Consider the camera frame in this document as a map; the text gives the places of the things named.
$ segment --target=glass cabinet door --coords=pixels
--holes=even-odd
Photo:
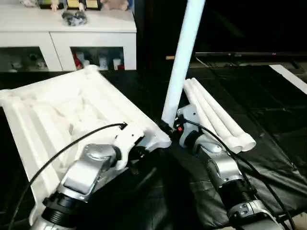
[[[0,72],[48,71],[39,47],[0,47]]]
[[[100,70],[124,70],[123,47],[71,47],[76,69],[96,65]]]

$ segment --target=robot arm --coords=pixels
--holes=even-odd
[[[192,104],[178,109],[177,115],[199,123]],[[245,181],[236,161],[214,137],[198,132],[195,125],[184,123],[179,144],[190,148],[192,155],[204,163],[233,227],[240,230],[281,230],[264,204],[255,197],[256,190]]]
[[[100,178],[110,168],[123,169],[128,154],[144,133],[133,125],[127,125],[112,144],[88,144],[79,160],[66,171],[55,193],[45,198],[46,206],[31,230],[75,229],[78,212],[89,200]]]

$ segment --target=white pvc pipe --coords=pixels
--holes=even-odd
[[[251,150],[256,145],[256,141],[250,134],[243,131],[243,129],[232,119],[232,117],[220,106],[220,104],[203,88],[203,86],[195,79],[192,79],[194,85],[200,90],[203,97],[206,99],[211,108],[220,117],[228,130],[235,137],[239,138],[243,147],[242,151]]]
[[[162,113],[162,120],[170,127],[174,125],[205,2],[206,0],[188,0],[187,3]]]
[[[186,96],[187,96],[189,102],[196,106],[196,111],[197,111],[197,114],[198,114],[199,119],[200,119],[200,124],[202,126],[206,127],[207,129],[209,129],[214,134],[217,134],[215,132],[214,128],[212,127],[209,119],[207,118],[206,114],[202,110],[201,105],[198,103],[197,98],[194,95],[192,88],[191,88],[188,81],[184,82],[183,89],[184,89],[184,92],[186,93]]]
[[[199,104],[201,105],[202,110],[207,115],[207,118],[212,124],[214,130],[222,138],[223,142],[234,153],[239,153],[240,151],[242,151],[240,140],[232,136],[232,134],[229,132],[229,130],[224,125],[224,123],[221,121],[221,119],[218,117],[218,115],[216,115],[215,111],[211,108],[208,102],[204,99],[200,90],[195,86],[193,81],[191,81],[190,79],[187,79],[186,81],[189,81],[189,84],[192,87],[192,90]]]

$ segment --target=white plastic crate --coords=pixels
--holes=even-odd
[[[100,75],[96,66],[17,89],[2,90],[0,103],[29,180],[67,144],[108,124],[126,122],[137,125],[145,133],[138,145],[149,151],[167,148],[171,144],[168,135]],[[43,199],[55,191],[66,169],[80,157],[83,146],[110,143],[118,129],[112,127],[87,137],[40,174],[31,186],[35,199],[29,218],[31,225],[44,209]],[[110,170],[97,188],[122,171]]]

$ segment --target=black tablecloth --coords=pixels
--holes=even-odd
[[[102,73],[151,119],[161,117],[170,70]],[[60,74],[0,74],[0,88],[16,88]],[[288,210],[307,210],[307,96],[270,67],[190,69],[187,78],[192,77],[256,140],[256,147],[241,156],[265,175]],[[180,106],[186,104],[183,94]],[[5,229],[27,179],[3,111],[0,117],[0,229]],[[281,214],[265,186],[243,167],[259,195]],[[212,229],[228,225],[203,164],[176,143],[146,155],[137,168],[139,174],[127,170],[94,194],[77,229]],[[16,229],[27,229],[33,205],[29,192]]]

